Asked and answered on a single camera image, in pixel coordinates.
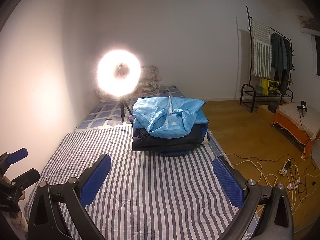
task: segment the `glowing ring light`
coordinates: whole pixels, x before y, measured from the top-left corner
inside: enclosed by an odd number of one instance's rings
[[[119,63],[128,66],[130,72],[124,79],[117,79],[114,70]],[[125,50],[114,50],[106,54],[98,65],[98,85],[105,92],[121,97],[133,91],[140,77],[140,63]]]

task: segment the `blue jacket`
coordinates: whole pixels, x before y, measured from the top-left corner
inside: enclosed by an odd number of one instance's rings
[[[179,97],[139,98],[132,109],[133,128],[167,139],[187,136],[194,124],[209,122],[201,110],[204,103]]]

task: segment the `window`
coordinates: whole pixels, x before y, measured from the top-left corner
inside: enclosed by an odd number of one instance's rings
[[[316,62],[316,75],[320,76],[320,37],[315,35],[316,40],[316,54],[317,54],[317,62]]]

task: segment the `black metal clothes rack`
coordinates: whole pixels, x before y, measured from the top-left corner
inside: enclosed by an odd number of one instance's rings
[[[240,105],[243,104],[245,106],[247,106],[248,108],[250,108],[250,112],[253,112],[253,109],[258,108],[257,106],[254,106],[255,103],[260,103],[260,102],[278,102],[280,101],[280,103],[282,102],[283,98],[291,98],[291,101],[293,100],[293,92],[292,90],[290,90],[290,81],[291,81],[291,73],[292,70],[290,69],[290,77],[289,77],[289,83],[288,83],[288,88],[287,90],[289,90],[291,92],[291,95],[286,94],[281,94],[279,91],[277,92],[277,95],[274,96],[266,96],[266,95],[258,95],[256,92],[256,89],[254,86],[251,85],[251,75],[252,75],[252,32],[251,32],[251,20],[252,17],[249,15],[249,10],[247,7],[247,13],[248,13],[248,20],[249,20],[249,28],[247,28],[250,32],[250,40],[251,40],[251,60],[250,60],[250,77],[249,77],[249,84],[243,84],[242,88],[241,88],[241,96],[240,96]],[[281,34],[280,32],[276,31],[275,29],[269,27],[271,30],[273,30],[274,32],[278,33],[279,35],[281,35],[282,37],[284,37],[285,39],[287,39],[290,42],[290,47],[291,47],[291,51],[292,51],[292,40],[287,38],[286,36],[284,36],[283,34]],[[244,90],[245,87],[249,87],[252,90]],[[252,97],[252,101],[249,102],[242,102],[243,99],[243,94],[246,93],[247,95]],[[279,100],[259,100],[256,101],[256,98],[279,98]]]

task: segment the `clothes rack pole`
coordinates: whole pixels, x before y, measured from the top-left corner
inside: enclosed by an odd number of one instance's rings
[[[292,73],[292,70],[290,69],[290,77],[289,77],[289,84],[288,84],[288,87],[287,87],[287,90],[290,91],[291,95],[288,95],[287,93],[286,94],[282,94],[280,92],[277,92],[277,95],[275,96],[267,96],[267,95],[259,95],[257,94],[256,92],[256,89],[253,85],[251,85],[251,75],[252,75],[252,58],[253,58],[253,50],[252,50],[252,44],[253,44],[253,38],[252,38],[252,30],[251,30],[251,20],[252,20],[252,17],[250,16],[249,14],[249,9],[248,7],[246,6],[246,9],[247,9],[247,15],[248,15],[248,21],[249,21],[249,28],[247,28],[250,32],[250,49],[251,49],[251,58],[250,58],[250,73],[249,73],[249,83],[248,84],[243,84],[242,85],[242,88],[241,88],[241,94],[240,94],[240,105],[243,104],[245,106],[247,106],[248,108],[250,108],[250,112],[252,113],[253,112],[253,109],[255,108],[258,108],[258,107],[255,107],[255,103],[267,103],[267,102],[277,102],[277,101],[280,101],[280,103],[282,103],[282,100],[283,98],[291,98],[291,102],[293,100],[293,92],[292,90],[290,90],[290,80],[291,80],[291,73]],[[289,42],[290,42],[290,47],[291,47],[291,51],[292,51],[292,40],[287,38],[286,36],[284,36],[282,33],[278,32],[277,30],[275,30],[274,28],[271,28],[270,26],[268,26],[271,30],[273,30],[274,32],[278,33],[279,35],[281,35],[283,38],[287,39]],[[252,90],[244,90],[245,87],[249,87],[251,88]],[[243,102],[243,94],[247,94],[249,96],[252,97],[252,101],[247,101],[247,102]],[[279,98],[279,100],[259,100],[259,101],[256,101],[256,98]]]

